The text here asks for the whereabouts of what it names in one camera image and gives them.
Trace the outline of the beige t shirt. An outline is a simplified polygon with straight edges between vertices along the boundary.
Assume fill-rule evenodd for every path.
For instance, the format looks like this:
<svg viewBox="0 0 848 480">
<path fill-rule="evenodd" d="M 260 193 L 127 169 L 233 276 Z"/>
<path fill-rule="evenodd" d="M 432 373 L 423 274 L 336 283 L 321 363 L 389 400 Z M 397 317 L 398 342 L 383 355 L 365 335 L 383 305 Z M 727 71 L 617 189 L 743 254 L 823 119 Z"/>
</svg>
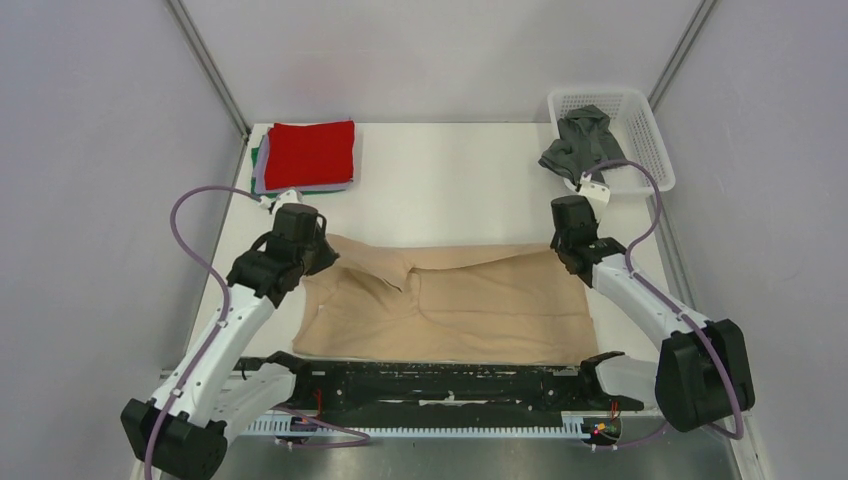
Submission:
<svg viewBox="0 0 848 480">
<path fill-rule="evenodd" d="M 582 281 L 545 244 L 329 242 L 339 257 L 305 281 L 299 355 L 576 365 L 599 351 Z"/>
</svg>

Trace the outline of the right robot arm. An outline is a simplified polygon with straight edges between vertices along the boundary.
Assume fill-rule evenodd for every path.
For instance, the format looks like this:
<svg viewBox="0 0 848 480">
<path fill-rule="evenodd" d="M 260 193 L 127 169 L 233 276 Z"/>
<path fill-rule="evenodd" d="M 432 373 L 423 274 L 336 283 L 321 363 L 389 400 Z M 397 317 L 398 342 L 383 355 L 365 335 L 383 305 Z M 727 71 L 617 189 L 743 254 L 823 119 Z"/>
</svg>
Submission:
<svg viewBox="0 0 848 480">
<path fill-rule="evenodd" d="M 551 248 L 566 270 L 615 304 L 659 351 L 657 362 L 623 353 L 583 363 L 580 400 L 602 408 L 616 396 L 659 408 L 679 432 L 732 418 L 744 433 L 743 414 L 756 403 L 744 334 L 732 320 L 714 321 L 660 289 L 617 240 L 602 238 L 589 199 L 570 195 L 551 203 Z"/>
</svg>

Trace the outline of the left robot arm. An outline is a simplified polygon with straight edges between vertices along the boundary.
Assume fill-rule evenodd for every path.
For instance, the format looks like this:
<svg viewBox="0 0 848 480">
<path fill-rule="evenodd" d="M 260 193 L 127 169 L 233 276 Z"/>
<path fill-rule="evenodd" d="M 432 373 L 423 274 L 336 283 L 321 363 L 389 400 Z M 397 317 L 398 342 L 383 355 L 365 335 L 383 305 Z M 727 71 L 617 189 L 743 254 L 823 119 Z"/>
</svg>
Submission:
<svg viewBox="0 0 848 480">
<path fill-rule="evenodd" d="M 272 401 L 297 408 L 312 399 L 313 379 L 280 365 L 261 368 L 229 393 L 222 389 L 285 297 L 337 258 L 317 209 L 302 203 L 277 209 L 271 229 L 234 260 L 221 284 L 222 303 L 198 342 L 149 399 L 129 400 L 120 415 L 145 478 L 209 479 L 232 440 Z"/>
</svg>

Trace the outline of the dark grey t shirt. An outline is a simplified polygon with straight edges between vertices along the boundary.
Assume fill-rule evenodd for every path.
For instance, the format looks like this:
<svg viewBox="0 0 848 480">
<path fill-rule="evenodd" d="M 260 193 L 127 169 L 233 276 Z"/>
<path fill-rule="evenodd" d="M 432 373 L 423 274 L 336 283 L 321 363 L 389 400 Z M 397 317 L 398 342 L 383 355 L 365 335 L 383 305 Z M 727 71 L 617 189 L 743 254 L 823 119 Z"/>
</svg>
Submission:
<svg viewBox="0 0 848 480">
<path fill-rule="evenodd" d="M 558 139 L 537 163 L 576 185 L 581 175 L 598 164 L 624 160 L 625 154 L 610 130 L 610 117 L 595 105 L 569 110 L 556 122 Z"/>
</svg>

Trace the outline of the white plastic basket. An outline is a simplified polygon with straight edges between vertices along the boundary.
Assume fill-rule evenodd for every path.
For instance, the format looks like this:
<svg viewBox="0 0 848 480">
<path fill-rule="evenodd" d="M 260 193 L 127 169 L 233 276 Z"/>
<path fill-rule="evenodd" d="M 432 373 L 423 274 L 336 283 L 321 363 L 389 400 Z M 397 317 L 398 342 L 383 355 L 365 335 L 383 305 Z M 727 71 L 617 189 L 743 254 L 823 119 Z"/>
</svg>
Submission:
<svg viewBox="0 0 848 480">
<path fill-rule="evenodd" d="M 559 137 L 557 122 L 570 111 L 594 105 L 610 118 L 609 130 L 625 158 L 640 164 L 654 178 L 659 191 L 676 184 L 672 164 L 645 95 L 620 86 L 572 86 L 552 90 L 547 97 L 551 129 Z"/>
</svg>

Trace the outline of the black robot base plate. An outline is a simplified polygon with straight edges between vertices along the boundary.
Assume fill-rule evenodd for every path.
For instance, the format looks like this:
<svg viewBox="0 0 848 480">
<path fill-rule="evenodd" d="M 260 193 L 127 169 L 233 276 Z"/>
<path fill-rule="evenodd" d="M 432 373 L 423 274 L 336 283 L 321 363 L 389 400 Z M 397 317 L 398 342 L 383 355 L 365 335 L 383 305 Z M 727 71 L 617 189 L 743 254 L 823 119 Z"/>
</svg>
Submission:
<svg viewBox="0 0 848 480">
<path fill-rule="evenodd" d="M 567 365 L 486 365 L 306 360 L 277 352 L 243 357 L 243 379 L 266 364 L 293 369 L 285 406 L 349 428 L 553 427 L 563 412 L 642 411 Z"/>
</svg>

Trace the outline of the right aluminium corner post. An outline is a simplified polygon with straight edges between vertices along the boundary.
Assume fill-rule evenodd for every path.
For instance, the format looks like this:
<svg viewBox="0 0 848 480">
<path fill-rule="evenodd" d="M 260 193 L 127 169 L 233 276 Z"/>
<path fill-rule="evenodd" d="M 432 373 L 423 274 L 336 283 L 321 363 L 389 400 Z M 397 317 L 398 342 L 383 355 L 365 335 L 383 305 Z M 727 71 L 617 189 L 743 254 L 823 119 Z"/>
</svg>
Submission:
<svg viewBox="0 0 848 480">
<path fill-rule="evenodd" d="M 652 111 L 656 111 L 661 105 L 678 72 L 688 58 L 691 49 L 694 47 L 701 32 L 719 4 L 719 0 L 700 0 L 698 2 L 683 34 L 676 43 L 660 76 L 647 97 Z"/>
</svg>

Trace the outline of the aluminium corner post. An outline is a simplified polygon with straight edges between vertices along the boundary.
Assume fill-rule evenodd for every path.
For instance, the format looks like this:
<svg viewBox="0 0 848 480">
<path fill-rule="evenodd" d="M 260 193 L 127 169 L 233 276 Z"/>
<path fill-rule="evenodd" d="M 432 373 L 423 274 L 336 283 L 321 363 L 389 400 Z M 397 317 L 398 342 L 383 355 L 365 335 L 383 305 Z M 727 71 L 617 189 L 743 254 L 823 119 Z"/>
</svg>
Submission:
<svg viewBox="0 0 848 480">
<path fill-rule="evenodd" d="M 171 12 L 181 35 L 199 63 L 231 123 L 239 133 L 240 138 L 246 142 L 251 133 L 251 127 L 238 106 L 185 2 L 182 0 L 165 0 L 164 4 Z"/>
<path fill-rule="evenodd" d="M 678 72 L 688 58 L 691 49 L 694 47 L 701 32 L 719 4 L 719 0 L 700 0 L 698 2 L 683 34 L 676 43 L 660 76 L 647 97 L 652 111 L 656 111 L 661 105 Z"/>
</svg>

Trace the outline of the left aluminium corner post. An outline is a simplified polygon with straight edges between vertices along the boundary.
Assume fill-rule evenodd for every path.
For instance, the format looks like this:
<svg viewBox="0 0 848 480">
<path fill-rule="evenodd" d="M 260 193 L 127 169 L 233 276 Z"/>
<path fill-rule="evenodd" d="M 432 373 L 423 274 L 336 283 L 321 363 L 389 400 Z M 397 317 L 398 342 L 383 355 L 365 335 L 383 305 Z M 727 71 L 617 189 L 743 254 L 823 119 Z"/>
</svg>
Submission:
<svg viewBox="0 0 848 480">
<path fill-rule="evenodd" d="M 231 123 L 239 133 L 240 138 L 246 142 L 251 133 L 251 127 L 238 106 L 185 2 L 182 0 L 165 0 L 164 4 L 171 12 L 181 35 L 199 63 Z"/>
</svg>

